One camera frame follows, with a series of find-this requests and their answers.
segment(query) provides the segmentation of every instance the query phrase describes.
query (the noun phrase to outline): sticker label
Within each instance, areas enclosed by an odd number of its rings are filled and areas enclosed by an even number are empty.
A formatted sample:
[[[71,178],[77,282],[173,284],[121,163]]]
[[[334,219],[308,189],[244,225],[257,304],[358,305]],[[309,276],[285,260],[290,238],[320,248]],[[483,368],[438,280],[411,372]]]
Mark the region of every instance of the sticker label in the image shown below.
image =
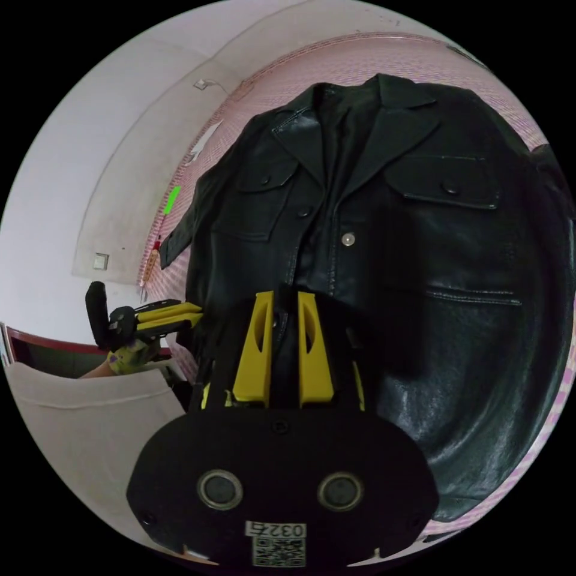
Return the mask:
[[[246,522],[252,538],[252,564],[268,568],[306,566],[306,524]]]
[[[306,524],[269,524],[246,522],[246,536],[263,538],[306,538]]]

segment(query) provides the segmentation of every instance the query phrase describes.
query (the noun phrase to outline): black leather jacket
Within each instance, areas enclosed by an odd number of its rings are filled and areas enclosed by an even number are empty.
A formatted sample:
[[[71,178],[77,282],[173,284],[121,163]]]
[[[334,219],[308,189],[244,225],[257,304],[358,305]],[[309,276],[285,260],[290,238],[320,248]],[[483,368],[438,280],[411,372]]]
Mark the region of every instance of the black leather jacket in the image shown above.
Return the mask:
[[[356,318],[375,409],[423,450],[440,493],[434,519],[451,521],[513,471],[558,392],[576,211],[550,147],[531,153],[473,92],[369,82],[380,107],[345,186],[326,186],[317,102],[331,86],[312,86],[254,117],[201,177],[161,266],[192,243],[186,297],[207,317],[298,277]],[[292,320],[278,319],[288,370]]]

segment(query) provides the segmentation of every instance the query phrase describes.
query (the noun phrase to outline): black border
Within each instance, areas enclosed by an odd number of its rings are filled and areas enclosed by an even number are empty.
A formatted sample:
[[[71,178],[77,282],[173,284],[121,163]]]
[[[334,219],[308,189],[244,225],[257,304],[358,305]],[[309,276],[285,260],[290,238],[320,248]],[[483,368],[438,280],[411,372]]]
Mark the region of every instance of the black border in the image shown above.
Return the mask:
[[[501,2],[459,3],[451,8],[443,3],[428,4],[432,5],[387,2],[385,6],[435,28],[485,63],[530,110],[551,142],[568,181],[573,182],[574,133],[567,126],[574,125],[569,72],[574,67],[569,58],[574,44],[561,4],[548,2],[529,11],[504,7]],[[3,92],[8,100],[4,104],[5,126],[9,127],[8,134],[4,133],[5,152],[13,161],[5,190],[10,188],[42,124],[74,84],[125,41],[188,7],[178,10],[177,5],[158,3],[138,9],[122,4],[70,8],[20,4],[11,9],[12,13],[6,14],[8,82]],[[167,564],[89,512],[40,454],[7,386],[3,390],[4,563],[16,563],[28,572],[55,568],[64,574],[140,568],[144,573],[169,569],[184,574],[196,569],[195,565],[181,568]],[[569,565],[569,537],[574,531],[574,421],[572,397],[551,440],[510,495],[480,523],[396,573],[442,571],[460,575],[469,571],[532,571],[540,565],[553,570],[565,562]],[[356,570],[350,573],[361,575]]]

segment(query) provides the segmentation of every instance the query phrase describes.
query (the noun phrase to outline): white cloth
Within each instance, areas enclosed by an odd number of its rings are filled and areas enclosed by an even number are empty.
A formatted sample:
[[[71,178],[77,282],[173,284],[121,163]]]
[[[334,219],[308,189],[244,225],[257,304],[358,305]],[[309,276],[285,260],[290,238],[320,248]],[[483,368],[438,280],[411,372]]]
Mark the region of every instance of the white cloth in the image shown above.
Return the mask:
[[[17,362],[6,375],[30,434],[66,486],[120,534],[166,552],[125,496],[144,444],[184,414],[160,371],[72,380]]]

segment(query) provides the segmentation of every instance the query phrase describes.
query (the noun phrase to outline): light switch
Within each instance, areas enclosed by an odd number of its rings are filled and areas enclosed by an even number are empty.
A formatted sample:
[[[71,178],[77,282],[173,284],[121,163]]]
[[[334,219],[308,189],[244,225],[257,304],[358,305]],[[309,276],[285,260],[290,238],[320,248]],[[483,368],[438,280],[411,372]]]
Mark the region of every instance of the light switch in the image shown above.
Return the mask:
[[[95,270],[106,270],[108,268],[108,254],[96,254],[94,258]]]

